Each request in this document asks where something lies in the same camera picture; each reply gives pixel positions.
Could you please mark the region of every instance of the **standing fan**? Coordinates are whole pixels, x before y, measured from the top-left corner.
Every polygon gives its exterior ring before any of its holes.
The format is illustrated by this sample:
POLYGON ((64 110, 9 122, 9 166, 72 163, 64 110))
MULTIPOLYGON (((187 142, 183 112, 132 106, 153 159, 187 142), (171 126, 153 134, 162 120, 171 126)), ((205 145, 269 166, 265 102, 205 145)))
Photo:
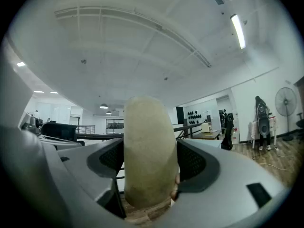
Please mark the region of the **standing fan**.
POLYGON ((275 107, 277 112, 282 116, 287 116, 287 136, 283 137, 284 141, 293 140, 293 136, 289 135, 289 119, 288 117, 295 112, 296 96, 290 88, 282 88, 275 95, 275 107))

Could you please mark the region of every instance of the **black mesh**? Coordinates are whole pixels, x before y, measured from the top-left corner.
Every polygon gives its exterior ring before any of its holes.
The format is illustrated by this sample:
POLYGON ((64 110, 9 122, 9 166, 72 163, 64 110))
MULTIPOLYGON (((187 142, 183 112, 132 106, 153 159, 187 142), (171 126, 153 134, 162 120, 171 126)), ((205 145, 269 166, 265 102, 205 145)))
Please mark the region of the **black mesh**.
POLYGON ((99 161, 103 165, 115 170, 118 173, 124 161, 123 155, 124 155, 124 145, 122 143, 111 148, 107 152, 103 153, 99 157, 99 161))
POLYGON ((198 175, 206 167, 206 161, 201 155, 179 143, 177 144, 177 157, 181 181, 198 175))

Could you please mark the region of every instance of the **white ceiling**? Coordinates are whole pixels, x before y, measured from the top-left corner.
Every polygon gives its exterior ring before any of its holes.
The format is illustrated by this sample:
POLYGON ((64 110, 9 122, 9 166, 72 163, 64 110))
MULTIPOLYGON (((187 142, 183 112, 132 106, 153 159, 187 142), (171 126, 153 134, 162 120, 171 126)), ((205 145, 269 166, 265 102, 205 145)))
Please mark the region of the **white ceiling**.
POLYGON ((272 0, 223 1, 30 0, 9 36, 35 75, 95 114, 136 95, 176 106, 242 53, 231 15, 246 21, 246 50, 266 43, 272 0))
POLYGON ((35 98, 50 97, 50 98, 61 98, 59 94, 52 94, 54 92, 49 86, 47 86, 41 79, 39 79, 31 70, 25 66, 17 66, 17 63, 22 60, 17 56, 14 49, 11 47, 8 39, 4 37, 1 46, 2 53, 6 57, 7 61, 14 71, 20 76, 20 78, 26 83, 26 85, 33 91, 35 98), (43 91, 43 93, 35 93, 34 91, 43 91))

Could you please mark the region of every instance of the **ceiling light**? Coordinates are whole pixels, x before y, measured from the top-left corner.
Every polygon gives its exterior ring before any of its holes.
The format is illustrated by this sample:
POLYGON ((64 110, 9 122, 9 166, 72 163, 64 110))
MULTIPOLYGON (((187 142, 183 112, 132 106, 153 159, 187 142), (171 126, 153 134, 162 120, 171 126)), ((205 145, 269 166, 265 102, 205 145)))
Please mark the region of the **ceiling light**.
POLYGON ((107 104, 101 104, 100 107, 101 109, 109 109, 107 104))
POLYGON ((246 44, 245 44, 244 34, 243 34, 242 26, 239 21, 238 15, 234 14, 230 18, 233 22, 234 28, 237 31, 239 46, 241 47, 241 49, 243 49, 243 48, 245 48, 246 44))
POLYGON ((25 63, 24 62, 17 63, 17 66, 19 66, 19 67, 25 66, 25 63))

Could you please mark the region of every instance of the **chair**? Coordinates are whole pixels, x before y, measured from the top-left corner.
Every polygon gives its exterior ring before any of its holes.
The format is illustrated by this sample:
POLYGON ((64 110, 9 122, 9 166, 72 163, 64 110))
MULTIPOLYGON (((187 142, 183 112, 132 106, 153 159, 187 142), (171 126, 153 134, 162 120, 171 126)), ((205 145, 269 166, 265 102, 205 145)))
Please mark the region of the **chair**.
POLYGON ((232 121, 227 121, 227 128, 225 133, 225 138, 222 142, 221 148, 224 150, 231 150, 233 147, 232 141, 231 141, 231 132, 232 132, 232 121))

